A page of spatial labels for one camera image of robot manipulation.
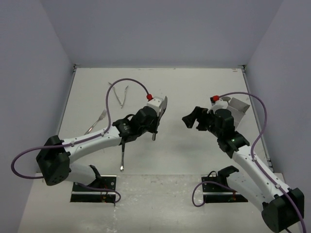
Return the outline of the long steel knife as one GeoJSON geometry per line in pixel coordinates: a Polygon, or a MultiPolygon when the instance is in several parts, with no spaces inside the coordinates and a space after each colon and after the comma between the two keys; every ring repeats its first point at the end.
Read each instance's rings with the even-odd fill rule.
{"type": "Polygon", "coordinates": [[[158,116],[158,121],[157,121],[157,125],[155,127],[155,132],[152,134],[152,140],[155,141],[156,140],[156,134],[158,133],[158,127],[160,125],[160,121],[161,118],[163,117],[166,109],[167,109],[167,104],[168,104],[168,98],[167,96],[165,96],[164,101],[162,102],[162,106],[159,112],[159,116],[158,116]]]}

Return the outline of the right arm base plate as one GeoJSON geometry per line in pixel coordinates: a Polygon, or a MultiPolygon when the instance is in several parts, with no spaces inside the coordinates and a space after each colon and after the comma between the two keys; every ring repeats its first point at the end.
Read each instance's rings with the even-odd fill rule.
{"type": "Polygon", "coordinates": [[[202,185],[203,198],[205,203],[238,203],[248,202],[240,193],[233,193],[213,183],[202,185]]]}

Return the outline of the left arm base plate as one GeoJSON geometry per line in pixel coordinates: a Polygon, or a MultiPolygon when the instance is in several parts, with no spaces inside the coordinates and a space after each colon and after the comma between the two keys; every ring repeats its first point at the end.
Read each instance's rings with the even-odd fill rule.
{"type": "Polygon", "coordinates": [[[74,183],[70,202],[73,203],[116,203],[119,195],[115,193],[117,183],[116,175],[102,175],[99,183],[93,184],[92,189],[74,183]]]}

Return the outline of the clear plastic utensil container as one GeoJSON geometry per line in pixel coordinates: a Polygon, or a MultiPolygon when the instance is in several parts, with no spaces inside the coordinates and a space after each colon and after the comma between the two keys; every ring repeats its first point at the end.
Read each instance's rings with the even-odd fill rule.
{"type": "Polygon", "coordinates": [[[234,118],[234,126],[237,129],[247,110],[250,108],[250,104],[243,102],[237,98],[231,98],[227,109],[231,112],[234,118]]]}

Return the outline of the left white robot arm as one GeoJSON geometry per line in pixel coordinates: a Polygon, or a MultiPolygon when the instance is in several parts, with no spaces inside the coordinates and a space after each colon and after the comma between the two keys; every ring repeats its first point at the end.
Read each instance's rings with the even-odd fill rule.
{"type": "Polygon", "coordinates": [[[135,141],[144,133],[157,134],[160,119],[165,112],[162,108],[157,112],[145,106],[136,114],[113,122],[109,131],[97,131],[90,137],[80,136],[75,139],[61,140],[58,136],[50,137],[36,157],[43,178],[48,186],[63,181],[81,184],[91,191],[101,185],[101,175],[94,165],[80,165],[77,160],[98,150],[121,146],[135,141]]]}

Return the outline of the plain steel spoon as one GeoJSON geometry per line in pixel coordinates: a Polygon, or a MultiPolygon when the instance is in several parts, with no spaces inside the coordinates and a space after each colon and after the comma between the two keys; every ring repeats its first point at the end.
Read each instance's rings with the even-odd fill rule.
{"type": "Polygon", "coordinates": [[[229,102],[231,100],[231,97],[225,96],[225,97],[222,97],[222,100],[229,102]]]}

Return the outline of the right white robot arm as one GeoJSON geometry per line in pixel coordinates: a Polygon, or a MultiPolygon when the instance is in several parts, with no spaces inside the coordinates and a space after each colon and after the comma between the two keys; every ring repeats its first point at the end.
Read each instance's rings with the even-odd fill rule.
{"type": "Polygon", "coordinates": [[[264,223],[274,233],[288,230],[303,221],[303,192],[299,188],[290,188],[254,154],[247,139],[236,131],[234,117],[229,110],[195,107],[182,120],[187,128],[198,122],[197,130],[216,136],[220,149],[248,174],[245,178],[232,166],[224,168],[225,174],[217,178],[217,186],[221,190],[233,189],[244,196],[259,209],[264,223]]]}

